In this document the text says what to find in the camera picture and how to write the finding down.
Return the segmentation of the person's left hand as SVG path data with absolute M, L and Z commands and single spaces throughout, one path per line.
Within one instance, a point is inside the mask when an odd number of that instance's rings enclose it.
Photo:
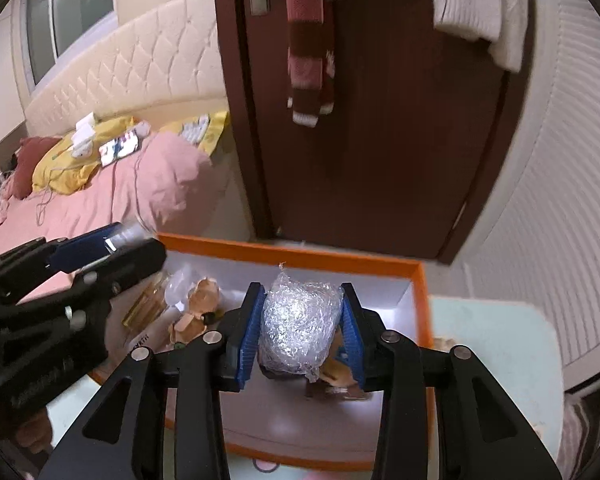
M 47 408 L 28 419 L 15 433 L 15 441 L 32 454 L 47 450 L 52 444 L 53 427 Z

